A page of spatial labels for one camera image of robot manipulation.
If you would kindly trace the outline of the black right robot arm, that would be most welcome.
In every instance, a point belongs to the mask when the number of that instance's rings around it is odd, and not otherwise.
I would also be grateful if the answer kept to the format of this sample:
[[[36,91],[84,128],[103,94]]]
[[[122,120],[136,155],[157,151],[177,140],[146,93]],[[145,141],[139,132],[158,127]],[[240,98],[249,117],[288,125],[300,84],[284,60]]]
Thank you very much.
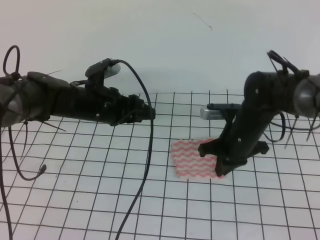
[[[244,166],[269,146],[260,141],[276,115],[285,113],[315,120],[320,116],[320,77],[298,69],[275,51],[267,52],[281,70],[251,73],[244,84],[242,104],[209,103],[200,109],[203,120],[225,120],[220,136],[198,147],[201,157],[216,156],[215,172],[225,176]]]

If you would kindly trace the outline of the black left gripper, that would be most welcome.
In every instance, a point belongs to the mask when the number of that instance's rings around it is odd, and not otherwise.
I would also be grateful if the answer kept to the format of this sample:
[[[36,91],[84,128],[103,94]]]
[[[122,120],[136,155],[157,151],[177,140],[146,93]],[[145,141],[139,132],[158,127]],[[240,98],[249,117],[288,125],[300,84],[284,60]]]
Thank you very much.
[[[154,120],[156,111],[136,95],[123,96],[115,88],[96,90],[78,86],[49,91],[50,114],[57,117],[120,125]]]

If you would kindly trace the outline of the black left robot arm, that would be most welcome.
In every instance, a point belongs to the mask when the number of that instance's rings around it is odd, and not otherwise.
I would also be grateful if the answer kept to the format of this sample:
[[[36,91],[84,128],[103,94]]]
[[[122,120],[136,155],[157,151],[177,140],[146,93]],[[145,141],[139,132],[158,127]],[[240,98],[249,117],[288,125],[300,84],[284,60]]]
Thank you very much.
[[[50,117],[63,117],[118,126],[153,121],[156,113],[151,100],[135,94],[124,96],[105,79],[116,75],[122,59],[106,58],[90,66],[84,80],[67,82],[30,71],[21,75],[18,69],[6,72],[0,79],[0,125],[11,129],[18,123],[46,123]]]

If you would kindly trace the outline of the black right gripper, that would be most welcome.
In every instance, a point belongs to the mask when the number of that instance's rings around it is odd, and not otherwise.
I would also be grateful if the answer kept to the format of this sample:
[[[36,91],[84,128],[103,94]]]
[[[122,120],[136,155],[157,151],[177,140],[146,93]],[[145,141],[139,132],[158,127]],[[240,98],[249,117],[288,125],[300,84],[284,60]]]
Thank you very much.
[[[215,172],[222,177],[235,169],[237,165],[245,165],[247,158],[257,154],[266,154],[269,146],[260,141],[268,123],[261,120],[235,119],[228,131],[219,138],[202,143],[198,147],[201,157],[216,156]]]

